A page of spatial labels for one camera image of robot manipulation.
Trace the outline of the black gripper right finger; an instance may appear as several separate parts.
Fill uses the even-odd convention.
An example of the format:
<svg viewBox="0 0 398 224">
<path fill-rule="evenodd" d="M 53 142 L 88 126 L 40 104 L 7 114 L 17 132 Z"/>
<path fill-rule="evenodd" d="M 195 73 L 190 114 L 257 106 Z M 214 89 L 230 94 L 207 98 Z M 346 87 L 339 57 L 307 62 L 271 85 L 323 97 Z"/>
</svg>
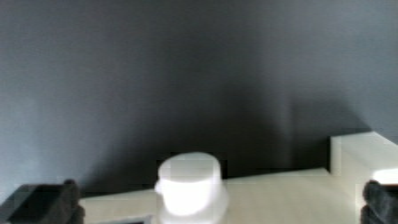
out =
<svg viewBox="0 0 398 224">
<path fill-rule="evenodd" d="M 398 224 L 398 185 L 371 180 L 362 189 L 360 224 Z"/>
</svg>

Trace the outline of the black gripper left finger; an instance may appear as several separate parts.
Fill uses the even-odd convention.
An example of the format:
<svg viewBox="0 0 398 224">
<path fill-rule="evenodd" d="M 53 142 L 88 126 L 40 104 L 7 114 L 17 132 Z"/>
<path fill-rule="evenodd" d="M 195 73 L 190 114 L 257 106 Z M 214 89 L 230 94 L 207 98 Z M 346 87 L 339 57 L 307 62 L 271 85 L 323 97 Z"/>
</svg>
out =
<svg viewBox="0 0 398 224">
<path fill-rule="evenodd" d="M 83 224 L 76 182 L 24 184 L 0 204 L 0 224 Z"/>
</svg>

